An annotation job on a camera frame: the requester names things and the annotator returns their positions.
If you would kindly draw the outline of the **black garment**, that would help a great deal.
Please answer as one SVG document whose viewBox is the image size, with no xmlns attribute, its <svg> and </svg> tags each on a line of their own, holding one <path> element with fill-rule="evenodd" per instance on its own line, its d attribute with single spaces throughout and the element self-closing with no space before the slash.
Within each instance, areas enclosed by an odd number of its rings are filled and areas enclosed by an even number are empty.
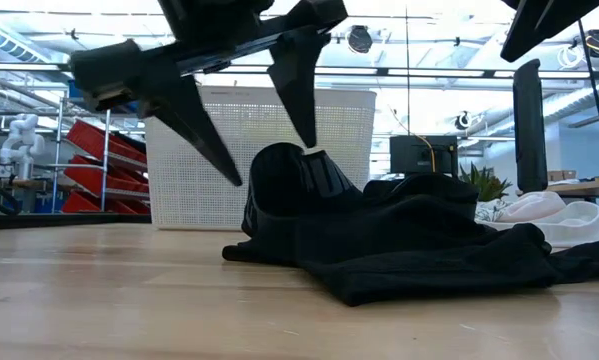
<svg viewBox="0 0 599 360">
<path fill-rule="evenodd" d="M 535 225 L 475 219 L 477 190 L 441 175 L 355 187 L 323 151 L 276 143 L 253 159 L 228 261 L 296 267 L 349 306 L 599 279 L 599 240 L 554 251 Z"/>
</svg>

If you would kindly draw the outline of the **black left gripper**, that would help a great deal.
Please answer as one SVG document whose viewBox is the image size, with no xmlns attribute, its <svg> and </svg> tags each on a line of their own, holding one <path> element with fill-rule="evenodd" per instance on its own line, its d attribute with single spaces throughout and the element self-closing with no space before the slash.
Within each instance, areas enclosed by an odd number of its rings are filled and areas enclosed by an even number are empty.
<svg viewBox="0 0 599 360">
<path fill-rule="evenodd" d="M 331 29 L 348 13 L 343 0 L 298 0 L 286 14 L 262 19 L 274 1 L 158 0 L 173 43 L 143 50 L 128 39 L 77 51 L 69 60 L 75 86 L 96 111 L 140 99 L 142 115 L 158 118 L 241 186 L 194 78 L 181 76 L 218 72 L 236 59 L 269 51 L 273 64 L 267 73 L 278 97 L 304 145 L 315 147 L 315 67 Z"/>
</svg>

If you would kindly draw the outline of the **black monitor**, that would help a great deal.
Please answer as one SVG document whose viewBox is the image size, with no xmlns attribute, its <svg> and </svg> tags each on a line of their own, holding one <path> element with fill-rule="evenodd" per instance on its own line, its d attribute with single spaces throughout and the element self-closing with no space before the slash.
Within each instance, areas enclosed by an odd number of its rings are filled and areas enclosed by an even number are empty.
<svg viewBox="0 0 599 360">
<path fill-rule="evenodd" d="M 398 135 L 389 138 L 391 174 L 441 173 L 458 176 L 455 136 Z"/>
</svg>

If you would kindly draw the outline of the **red storage shelf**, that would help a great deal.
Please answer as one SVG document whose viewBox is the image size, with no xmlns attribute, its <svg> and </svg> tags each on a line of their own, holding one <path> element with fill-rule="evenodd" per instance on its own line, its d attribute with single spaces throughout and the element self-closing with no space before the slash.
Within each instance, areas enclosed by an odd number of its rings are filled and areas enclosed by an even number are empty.
<svg viewBox="0 0 599 360">
<path fill-rule="evenodd" d="M 84 121 L 89 123 L 95 127 L 98 127 L 105 131 L 105 140 L 104 140 L 104 155 L 101 160 L 90 155 L 86 151 L 77 147 L 75 144 L 71 143 L 66 135 L 72 126 L 75 124 L 77 120 Z M 114 127 L 112 126 L 111 114 L 106 113 L 102 116 L 91 115 L 85 112 L 84 109 L 71 104 L 67 98 L 67 91 L 63 94 L 63 97 L 60 100 L 60 107 L 57 114 L 57 135 L 56 135 L 56 146 L 55 146 L 55 162 L 52 164 L 54 168 L 54 184 L 53 184 L 53 198 L 58 198 L 58 192 L 61 188 L 65 188 L 68 191 L 68 194 L 65 196 L 64 201 L 66 202 L 68 196 L 73 191 L 80 191 L 89 193 L 95 197 L 100 198 L 101 200 L 101 212 L 104 212 L 105 200 L 106 199 L 135 199 L 140 200 L 146 205 L 149 202 L 149 193 L 147 195 L 140 193 L 131 193 L 124 192 L 118 190 L 106 190 L 106 182 L 103 182 L 104 189 L 102 190 L 100 195 L 96 195 L 91 193 L 85 188 L 82 188 L 73 180 L 68 178 L 64 174 L 64 169 L 67 167 L 71 167 L 69 161 L 73 158 L 74 155 L 82 155 L 91 159 L 96 159 L 103 162 L 103 170 L 107 171 L 108 165 L 114 165 L 123 167 L 130 170 L 137 171 L 140 175 L 143 175 L 147 178 L 147 163 L 142 164 L 132 159 L 128 159 L 122 157 L 120 155 L 110 154 L 108 152 L 108 136 L 114 131 Z"/>
</svg>

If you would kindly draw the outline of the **blue plastic storage bin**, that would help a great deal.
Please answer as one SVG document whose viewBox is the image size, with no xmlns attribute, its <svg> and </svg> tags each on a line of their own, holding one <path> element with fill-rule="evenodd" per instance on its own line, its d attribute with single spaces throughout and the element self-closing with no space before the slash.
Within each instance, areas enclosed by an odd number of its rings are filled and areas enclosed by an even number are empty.
<svg viewBox="0 0 599 360">
<path fill-rule="evenodd" d="M 71 104 L 78 106 L 82 109 L 88 110 L 88 111 L 93 110 L 93 107 L 91 107 L 85 101 L 82 91 L 75 86 L 75 82 L 73 80 L 69 80 L 67 82 L 67 85 L 68 85 L 67 98 Z M 121 114 L 135 115 L 136 111 L 137 111 L 137 105 L 138 105 L 137 102 L 130 102 L 127 104 L 122 104 L 122 105 L 115 105 L 111 108 L 111 113 L 117 114 L 117 115 L 121 115 Z"/>
</svg>

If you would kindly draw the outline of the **black aluminium table frame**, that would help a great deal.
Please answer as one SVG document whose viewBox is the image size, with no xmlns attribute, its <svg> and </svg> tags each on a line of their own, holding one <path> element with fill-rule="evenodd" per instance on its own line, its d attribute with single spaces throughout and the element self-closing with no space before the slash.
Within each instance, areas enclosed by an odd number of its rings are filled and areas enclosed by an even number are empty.
<svg viewBox="0 0 599 360">
<path fill-rule="evenodd" d="M 151 224 L 150 215 L 117 213 L 0 215 L 0 230 L 115 223 Z"/>
</svg>

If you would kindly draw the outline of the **small artificial green plant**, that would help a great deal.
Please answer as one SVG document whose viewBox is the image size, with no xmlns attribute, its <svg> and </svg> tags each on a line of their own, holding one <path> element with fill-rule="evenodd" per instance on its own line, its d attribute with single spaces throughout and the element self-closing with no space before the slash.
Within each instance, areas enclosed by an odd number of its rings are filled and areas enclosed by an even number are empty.
<svg viewBox="0 0 599 360">
<path fill-rule="evenodd" d="M 479 202 L 489 202 L 507 196 L 506 190 L 512 186 L 508 179 L 501 180 L 494 174 L 493 168 L 483 167 L 478 169 L 474 164 L 470 170 L 460 168 L 459 178 L 475 186 L 479 192 Z"/>
</svg>

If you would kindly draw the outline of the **white perforated plastic basket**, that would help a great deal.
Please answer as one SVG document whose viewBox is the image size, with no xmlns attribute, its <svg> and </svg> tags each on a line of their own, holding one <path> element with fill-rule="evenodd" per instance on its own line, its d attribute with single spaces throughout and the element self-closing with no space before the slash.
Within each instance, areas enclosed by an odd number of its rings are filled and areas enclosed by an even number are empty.
<svg viewBox="0 0 599 360">
<path fill-rule="evenodd" d="M 272 88 L 205 86 L 201 98 L 243 178 L 264 147 L 277 142 L 303 144 Z M 372 91 L 315 92 L 317 147 L 357 188 L 369 179 L 375 101 Z M 151 218 L 156 228 L 239 230 L 246 186 L 233 186 L 156 118 L 146 122 L 146 146 Z"/>
</svg>

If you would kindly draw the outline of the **white printed T-shirt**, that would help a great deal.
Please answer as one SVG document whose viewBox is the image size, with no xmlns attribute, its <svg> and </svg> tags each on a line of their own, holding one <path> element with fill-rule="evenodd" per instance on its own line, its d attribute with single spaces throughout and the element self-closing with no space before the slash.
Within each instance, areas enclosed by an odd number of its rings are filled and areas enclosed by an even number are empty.
<svg viewBox="0 0 599 360">
<path fill-rule="evenodd" d="M 572 247 L 599 241 L 599 205 L 585 201 L 566 204 L 554 192 L 530 192 L 520 196 L 497 222 L 476 220 L 497 230 L 530 223 L 555 247 Z"/>
</svg>

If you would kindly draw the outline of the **wooden background table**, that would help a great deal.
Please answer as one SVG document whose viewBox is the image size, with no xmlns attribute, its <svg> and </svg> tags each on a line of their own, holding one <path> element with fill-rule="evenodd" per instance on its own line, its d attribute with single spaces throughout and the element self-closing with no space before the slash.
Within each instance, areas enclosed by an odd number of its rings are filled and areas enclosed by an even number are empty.
<svg viewBox="0 0 599 360">
<path fill-rule="evenodd" d="M 579 183 L 553 184 L 547 187 L 547 191 L 557 193 L 563 199 L 578 199 L 595 203 L 599 199 L 599 179 Z"/>
</svg>

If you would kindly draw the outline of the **small blue box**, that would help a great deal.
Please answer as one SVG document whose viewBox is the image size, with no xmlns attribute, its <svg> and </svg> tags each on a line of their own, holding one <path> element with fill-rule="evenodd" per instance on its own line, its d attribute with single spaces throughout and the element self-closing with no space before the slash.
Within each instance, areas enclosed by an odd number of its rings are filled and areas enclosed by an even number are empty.
<svg viewBox="0 0 599 360">
<path fill-rule="evenodd" d="M 60 212 L 65 201 L 63 199 L 56 199 L 53 201 L 51 198 L 37 198 L 35 200 L 34 212 L 35 213 L 53 213 Z"/>
</svg>

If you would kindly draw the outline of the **red ribbed crate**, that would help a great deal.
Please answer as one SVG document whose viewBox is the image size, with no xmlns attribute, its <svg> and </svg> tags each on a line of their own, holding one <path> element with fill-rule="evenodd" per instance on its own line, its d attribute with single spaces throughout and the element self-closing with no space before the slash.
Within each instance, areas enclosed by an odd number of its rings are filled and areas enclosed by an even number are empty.
<svg viewBox="0 0 599 360">
<path fill-rule="evenodd" d="M 66 138 L 77 147 L 101 160 L 104 155 L 105 131 L 89 123 L 77 120 Z M 146 164 L 146 146 L 122 134 L 111 132 L 108 136 L 108 152 Z"/>
<path fill-rule="evenodd" d="M 82 155 L 74 155 L 69 163 L 71 167 L 65 168 L 64 174 L 93 194 L 101 194 L 103 182 L 106 182 L 106 190 L 149 193 L 148 179 L 135 170 L 108 165 L 107 171 L 104 171 L 102 161 Z"/>
<path fill-rule="evenodd" d="M 63 213 L 101 212 L 101 200 L 86 192 L 73 191 L 61 208 Z M 149 215 L 150 207 L 135 199 L 106 199 L 104 212 Z"/>
</svg>

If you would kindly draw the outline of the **wooden desk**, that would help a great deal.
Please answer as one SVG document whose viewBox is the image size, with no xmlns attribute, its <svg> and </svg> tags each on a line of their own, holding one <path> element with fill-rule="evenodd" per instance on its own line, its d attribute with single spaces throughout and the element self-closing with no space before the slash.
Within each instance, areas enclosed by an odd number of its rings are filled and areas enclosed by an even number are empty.
<svg viewBox="0 0 599 360">
<path fill-rule="evenodd" d="M 20 188 L 20 189 L 48 192 L 53 189 L 53 182 L 51 180 L 47 180 L 47 179 L 32 179 L 32 180 L 14 179 L 12 181 L 0 179 L 0 187 Z"/>
</svg>

